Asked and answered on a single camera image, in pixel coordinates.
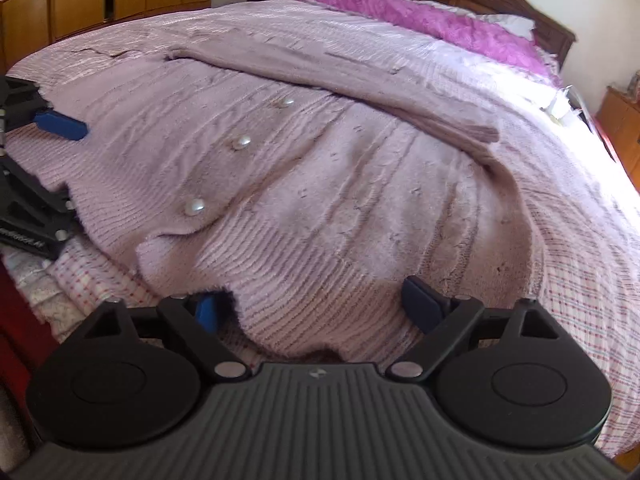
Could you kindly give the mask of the pink knitted cardigan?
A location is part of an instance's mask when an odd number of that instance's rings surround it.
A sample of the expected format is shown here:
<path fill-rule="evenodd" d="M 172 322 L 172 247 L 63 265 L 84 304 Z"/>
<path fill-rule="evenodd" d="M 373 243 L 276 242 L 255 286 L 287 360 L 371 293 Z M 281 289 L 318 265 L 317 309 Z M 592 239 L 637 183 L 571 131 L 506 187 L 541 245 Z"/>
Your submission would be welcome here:
<path fill-rule="evenodd" d="M 497 156 L 504 119 L 326 47 L 210 40 L 54 89 L 84 140 L 26 127 L 10 154 L 70 190 L 86 234 L 159 295 L 224 287 L 278 356 L 383 361 L 416 330 L 399 289 L 510 306 L 532 226 Z"/>

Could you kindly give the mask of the pink checkered bed sheet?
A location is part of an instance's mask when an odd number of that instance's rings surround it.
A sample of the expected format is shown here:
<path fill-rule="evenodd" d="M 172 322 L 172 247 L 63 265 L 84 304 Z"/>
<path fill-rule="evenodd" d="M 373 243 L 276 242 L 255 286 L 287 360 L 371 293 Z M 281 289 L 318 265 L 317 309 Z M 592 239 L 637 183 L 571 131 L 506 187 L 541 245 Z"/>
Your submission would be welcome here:
<path fill-rule="evenodd" d="M 54 89 L 117 63 L 241 35 L 260 44 L 360 56 L 504 119 L 496 153 L 513 174 L 533 235 L 533 273 L 522 296 L 538 298 L 608 378 L 614 400 L 601 450 L 613 456 L 637 444 L 639 197 L 583 122 L 563 126 L 544 114 L 556 93 L 545 81 L 420 32 L 299 0 L 238 3 L 110 26 L 29 55 L 12 75 L 35 81 L 52 102 Z M 50 273 L 75 305 L 43 309 L 60 336 L 107 295 L 124 295 L 132 304 L 163 296 L 102 252 L 85 229 Z M 228 341 L 254 362 L 287 358 L 252 341 L 239 319 Z"/>

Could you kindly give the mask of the wooden dresser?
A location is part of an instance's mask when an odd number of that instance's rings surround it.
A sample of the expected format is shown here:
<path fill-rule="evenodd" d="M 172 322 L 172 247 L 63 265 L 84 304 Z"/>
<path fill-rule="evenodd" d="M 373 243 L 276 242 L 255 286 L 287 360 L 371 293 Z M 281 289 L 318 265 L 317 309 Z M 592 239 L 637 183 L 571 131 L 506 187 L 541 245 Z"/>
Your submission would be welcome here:
<path fill-rule="evenodd" d="M 639 189 L 640 113 L 639 104 L 623 91 L 608 87 L 598 110 L 597 121 L 611 141 L 629 180 Z"/>

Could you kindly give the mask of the magenta crinkled pillow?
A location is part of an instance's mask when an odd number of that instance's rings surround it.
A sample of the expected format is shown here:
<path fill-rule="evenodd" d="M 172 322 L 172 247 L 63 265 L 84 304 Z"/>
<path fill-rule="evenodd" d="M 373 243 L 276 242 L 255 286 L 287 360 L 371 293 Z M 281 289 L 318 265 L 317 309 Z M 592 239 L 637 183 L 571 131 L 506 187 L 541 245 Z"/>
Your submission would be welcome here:
<path fill-rule="evenodd" d="M 304 0 L 420 32 L 463 50 L 559 84 L 559 64 L 535 44 L 502 27 L 425 4 L 426 0 Z"/>

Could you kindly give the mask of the white pillow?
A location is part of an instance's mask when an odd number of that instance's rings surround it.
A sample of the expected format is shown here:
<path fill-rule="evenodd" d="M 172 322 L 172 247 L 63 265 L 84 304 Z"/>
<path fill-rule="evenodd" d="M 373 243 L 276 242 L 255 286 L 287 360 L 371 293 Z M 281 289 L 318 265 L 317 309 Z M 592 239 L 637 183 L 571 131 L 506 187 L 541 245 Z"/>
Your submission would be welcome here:
<path fill-rule="evenodd" d="M 474 18 L 474 20 L 477 21 L 498 25 L 507 32 L 510 32 L 510 34 L 524 38 L 527 41 L 534 40 L 536 24 L 530 18 L 523 18 L 522 16 L 513 14 L 477 14 L 470 10 L 459 8 L 458 6 L 447 6 L 446 4 L 431 0 L 426 0 L 425 4 L 434 6 L 434 8 L 439 10 L 465 16 L 466 18 Z"/>

